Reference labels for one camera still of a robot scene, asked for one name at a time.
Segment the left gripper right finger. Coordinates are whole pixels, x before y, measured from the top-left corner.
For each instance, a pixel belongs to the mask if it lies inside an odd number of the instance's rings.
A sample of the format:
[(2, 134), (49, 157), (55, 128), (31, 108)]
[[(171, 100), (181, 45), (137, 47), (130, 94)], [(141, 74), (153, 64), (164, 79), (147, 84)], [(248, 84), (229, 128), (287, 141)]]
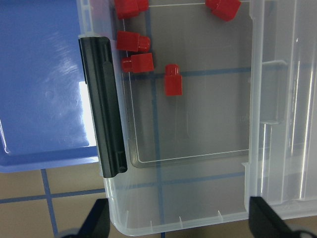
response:
[(259, 196), (249, 199), (249, 229), (255, 238), (293, 238), (293, 231)]

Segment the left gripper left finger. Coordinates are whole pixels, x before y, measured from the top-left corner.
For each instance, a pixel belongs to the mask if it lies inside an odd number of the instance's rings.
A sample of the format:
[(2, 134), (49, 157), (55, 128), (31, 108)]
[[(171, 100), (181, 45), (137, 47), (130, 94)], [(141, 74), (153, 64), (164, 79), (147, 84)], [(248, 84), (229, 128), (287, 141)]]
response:
[(97, 199), (75, 238), (107, 238), (110, 232), (108, 199)]

